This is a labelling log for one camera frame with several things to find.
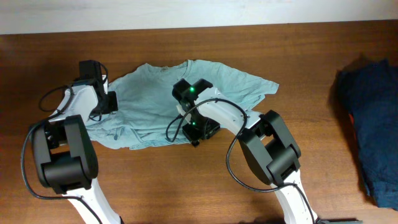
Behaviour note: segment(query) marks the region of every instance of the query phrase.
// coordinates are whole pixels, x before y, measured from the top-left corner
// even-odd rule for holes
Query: wooden table
[[[319,216],[397,223],[398,212],[377,208],[365,196],[353,130],[332,87],[337,71],[361,54],[398,65],[397,40],[398,21],[1,35],[1,222],[83,222],[69,202],[33,198],[19,164],[28,125],[49,115],[39,111],[38,100],[76,78],[80,60],[102,62],[115,80],[143,63],[172,66],[202,59],[280,83],[277,94],[255,110],[272,109],[284,118],[301,147],[302,182]],[[48,105],[59,100],[53,96]],[[197,148],[138,151],[94,142],[101,188],[126,223],[251,223],[283,217],[274,194],[251,192],[229,176],[224,157],[232,137],[223,130]],[[262,187],[239,146],[231,163],[245,182]],[[33,188],[53,195],[37,181],[30,150],[26,166]]]

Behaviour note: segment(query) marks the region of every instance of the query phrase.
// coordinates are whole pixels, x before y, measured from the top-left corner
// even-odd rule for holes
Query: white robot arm
[[[107,75],[101,74],[101,66],[92,60],[80,62],[80,78],[65,90],[53,118],[34,130],[32,149],[40,183],[64,197],[81,198],[92,209],[69,199],[85,223],[99,223],[100,219],[104,224],[119,224],[123,223],[121,217],[98,184],[98,161],[85,128],[91,114],[118,110],[116,94],[108,92]],[[69,151],[52,152],[65,144]]]
[[[184,115],[186,111],[197,106],[189,116],[188,124],[183,127],[184,135],[197,146],[198,140],[208,139],[220,128],[220,125],[238,134],[244,125],[242,112],[237,107],[220,100],[228,100],[217,88],[206,80],[199,80],[190,85],[185,80],[174,85],[173,96],[180,103],[178,112]],[[249,167],[254,174],[272,188],[286,183],[296,184],[303,192],[300,180],[300,149],[280,116],[270,111],[267,114],[251,110],[243,110],[247,114],[245,130],[238,140]],[[273,135],[274,139],[264,147],[261,139]],[[284,211],[286,224],[313,223],[309,206],[294,186],[287,186],[275,191]],[[313,219],[317,222],[317,214],[312,210]]]

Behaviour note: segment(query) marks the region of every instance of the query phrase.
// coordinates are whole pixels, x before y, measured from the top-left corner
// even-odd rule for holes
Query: light blue t-shirt
[[[109,84],[109,91],[116,92],[119,110],[104,115],[99,122],[89,121],[86,128],[90,139],[111,149],[188,143],[182,130],[173,143],[165,138],[167,125],[178,115],[173,85],[182,78],[191,84],[204,78],[230,100],[248,109],[262,101],[265,94],[276,93],[279,86],[217,62],[188,60],[174,67],[145,64]],[[178,122],[171,125],[170,136],[177,125]]]

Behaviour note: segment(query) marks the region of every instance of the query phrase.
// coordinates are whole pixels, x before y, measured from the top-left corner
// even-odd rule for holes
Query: black cable
[[[203,128],[203,137],[205,137],[205,139],[208,139],[208,138],[206,137],[206,129],[207,129],[207,124],[209,123],[209,120],[210,120],[210,118],[208,118],[208,119],[206,120],[205,127]]]
[[[67,200],[67,199],[74,199],[74,200],[78,200],[79,202],[81,202],[90,212],[91,214],[94,215],[94,217],[98,220],[98,222],[100,224],[102,224],[101,219],[97,216],[97,214],[94,212],[94,210],[92,208],[90,208],[90,206],[88,206],[88,204],[83,200],[82,197],[76,197],[76,196],[65,196],[65,197],[49,197],[49,196],[42,196],[37,194],[32,187],[30,186],[28,180],[27,180],[27,176],[26,176],[26,171],[25,171],[25,151],[26,151],[26,145],[27,142],[30,138],[30,135],[37,129],[39,128],[41,125],[43,125],[46,121],[49,121],[53,118],[56,118],[57,116],[61,115],[70,105],[70,103],[72,102],[72,98],[74,96],[74,92],[72,90],[71,86],[67,86],[67,88],[70,90],[70,97],[67,101],[67,103],[65,104],[65,106],[61,109],[61,110],[57,110],[57,113],[55,113],[54,115],[49,116],[48,118],[43,119],[42,121],[39,121],[38,123],[35,123],[31,129],[29,130],[24,144],[22,145],[22,151],[21,151],[21,172],[22,172],[22,178],[24,179],[24,183],[26,188],[28,189],[29,193],[32,194],[35,198],[38,199],[43,199],[43,200]]]
[[[100,114],[90,114],[89,116],[88,116],[88,119],[90,119],[90,120],[92,120],[92,121],[101,121],[102,120],[102,113],[100,113]]]
[[[105,70],[105,74],[106,74],[106,77],[105,77],[105,79],[102,81],[102,84],[105,84],[105,82],[108,80],[108,69],[105,67],[105,65],[103,65],[101,62],[98,62],[99,63],[99,65],[101,66],[101,67],[103,67],[104,68],[104,70]]]
[[[166,128],[166,140],[168,140],[169,142],[174,142],[174,141],[171,141],[170,138],[169,138],[169,128],[170,128],[170,126],[171,126],[176,120],[178,120],[178,119],[180,119],[180,118],[182,118],[182,115],[179,114],[177,117],[175,117],[175,118],[172,120],[172,122],[169,123],[169,125],[168,125],[167,128]]]
[[[233,171],[232,171],[232,169],[231,169],[231,166],[230,166],[230,164],[229,164],[229,157],[230,157],[230,155],[231,155],[232,148],[234,147],[236,141],[238,140],[239,135],[242,134],[243,130],[245,129],[245,127],[246,127],[246,125],[247,125],[247,123],[248,123],[248,115],[247,115],[246,112],[245,112],[240,106],[238,106],[236,103],[233,103],[233,102],[231,102],[231,101],[224,100],[224,99],[218,99],[218,98],[212,98],[212,99],[204,100],[204,101],[198,103],[197,105],[195,105],[194,107],[192,107],[191,109],[189,109],[189,110],[182,116],[182,119],[181,119],[180,123],[178,124],[177,130],[176,130],[176,132],[175,132],[175,134],[174,134],[173,139],[170,140],[168,137],[167,137],[167,139],[168,139],[170,142],[174,142],[174,141],[175,141],[175,138],[177,137],[178,132],[180,131],[181,125],[182,125],[182,123],[183,123],[185,117],[187,117],[188,114],[190,114],[193,110],[195,110],[195,109],[196,109],[197,107],[199,107],[200,105],[205,104],[205,103],[208,103],[208,102],[211,102],[211,101],[215,101],[216,103],[217,103],[218,101],[228,103],[228,104],[234,106],[235,108],[237,108],[237,109],[242,113],[242,115],[243,115],[243,125],[242,125],[242,128],[238,131],[238,133],[235,135],[234,139],[232,140],[231,144],[229,145],[228,151],[227,151],[227,153],[226,153],[226,158],[225,158],[226,167],[227,167],[227,170],[228,170],[229,174],[231,175],[231,177],[232,177],[238,184],[242,185],[243,187],[245,187],[245,188],[247,188],[247,189],[249,189],[249,190],[255,191],[255,192],[262,192],[262,193],[275,192],[275,191],[277,191],[277,190],[283,189],[283,188],[288,187],[288,186],[292,186],[292,187],[296,188],[297,191],[299,192],[299,194],[301,195],[301,197],[304,199],[305,205],[307,206],[308,211],[310,212],[311,219],[312,219],[312,223],[315,224],[315,219],[314,219],[314,216],[313,216],[313,213],[312,213],[310,204],[309,204],[309,202],[308,202],[306,196],[304,195],[304,193],[302,192],[302,190],[300,189],[300,187],[298,187],[298,185],[297,185],[296,183],[284,183],[283,185],[278,186],[278,187],[275,187],[275,188],[272,188],[272,189],[257,189],[257,188],[255,188],[255,187],[251,187],[251,186],[245,184],[244,182],[242,182],[241,180],[239,180],[239,179],[235,176],[235,174],[233,173]]]
[[[53,112],[53,111],[55,111],[56,108],[55,108],[55,109],[51,109],[51,110],[43,109],[43,107],[42,107],[42,102],[43,102],[43,100],[44,100],[46,97],[48,97],[51,93],[53,93],[53,92],[55,92],[55,91],[57,91],[57,90],[60,90],[60,89],[67,89],[67,88],[68,88],[68,86],[63,85],[63,86],[59,86],[59,87],[56,87],[56,88],[54,88],[54,89],[48,91],[48,92],[47,92],[46,94],[44,94],[44,95],[41,97],[41,99],[39,100],[39,109],[40,109],[41,111],[44,111],[44,112]]]

